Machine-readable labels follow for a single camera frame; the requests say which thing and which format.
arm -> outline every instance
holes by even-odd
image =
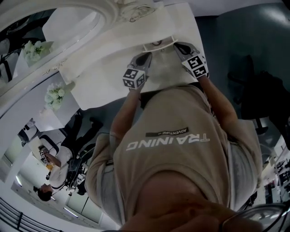
[[[58,167],[61,167],[62,163],[57,158],[55,158],[53,155],[51,155],[50,153],[46,153],[45,156],[49,162],[53,163],[54,165],[56,165]]]
[[[130,90],[123,106],[113,120],[111,133],[120,140],[123,139],[124,135],[132,127],[141,89]]]
[[[198,81],[207,95],[213,111],[217,116],[222,129],[226,129],[227,125],[237,121],[237,114],[229,100],[214,86],[214,84],[206,77],[198,78]]]

chair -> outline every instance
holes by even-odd
[[[281,79],[273,77],[268,72],[262,71],[255,75],[252,58],[250,55],[246,58],[251,67],[251,74],[246,81],[236,78],[232,72],[228,74],[231,81],[244,86],[242,97],[233,99],[236,104],[241,104],[242,119],[256,119],[258,125],[256,131],[261,135],[268,127],[262,127],[260,118],[269,117],[290,149],[290,107],[285,104],[290,100],[290,93],[283,87]]]

floor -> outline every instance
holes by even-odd
[[[284,4],[250,6],[219,17],[197,17],[196,21],[210,78],[232,102],[239,116],[240,106],[233,102],[233,98],[242,94],[242,88],[229,81],[227,74],[243,64],[245,56],[251,55],[255,72],[268,71],[281,78],[285,88],[290,90],[290,11]],[[120,99],[103,107],[85,111],[79,135],[84,135],[90,128],[88,119],[91,116],[104,123],[100,132],[109,132],[112,120],[123,101],[124,99]],[[140,113],[141,110],[138,110],[135,119]],[[262,124],[267,125],[269,130],[259,136],[260,142],[274,147],[280,137],[278,130],[267,118],[262,120]]]

person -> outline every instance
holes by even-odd
[[[82,125],[82,116],[80,114],[75,115],[75,121],[73,127],[61,143],[57,157],[54,157],[49,152],[45,152],[46,159],[48,162],[54,164],[53,169],[49,177],[50,184],[43,184],[40,188],[34,188],[39,198],[43,201],[49,201],[55,190],[61,189],[66,181],[68,173],[68,161],[71,158],[76,158],[81,148],[92,140],[97,132],[102,128],[103,124],[94,118],[90,118],[92,127],[87,133],[77,139],[77,135]],[[86,156],[82,159],[82,163],[86,162],[90,157]]]
[[[130,90],[110,135],[96,141],[89,198],[125,231],[218,231],[261,183],[254,124],[239,120],[202,76],[197,84],[143,93],[143,113],[132,125],[140,91]],[[195,223],[204,230],[193,230]]]

